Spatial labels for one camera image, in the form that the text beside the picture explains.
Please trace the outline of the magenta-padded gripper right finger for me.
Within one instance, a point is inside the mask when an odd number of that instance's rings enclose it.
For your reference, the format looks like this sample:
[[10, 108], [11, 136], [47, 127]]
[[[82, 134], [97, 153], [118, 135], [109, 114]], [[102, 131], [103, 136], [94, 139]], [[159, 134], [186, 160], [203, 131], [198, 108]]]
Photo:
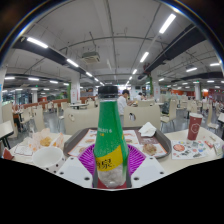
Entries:
[[167, 175], [155, 157], [143, 154], [132, 145], [129, 145], [128, 149], [128, 171], [126, 175], [128, 188], [140, 188]]

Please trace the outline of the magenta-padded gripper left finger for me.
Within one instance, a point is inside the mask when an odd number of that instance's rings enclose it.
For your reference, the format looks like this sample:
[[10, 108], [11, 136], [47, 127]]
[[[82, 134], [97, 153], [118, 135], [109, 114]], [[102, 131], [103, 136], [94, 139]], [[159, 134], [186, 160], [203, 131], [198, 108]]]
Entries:
[[98, 184], [94, 146], [88, 146], [77, 157], [70, 156], [56, 175], [84, 188], [96, 188]]

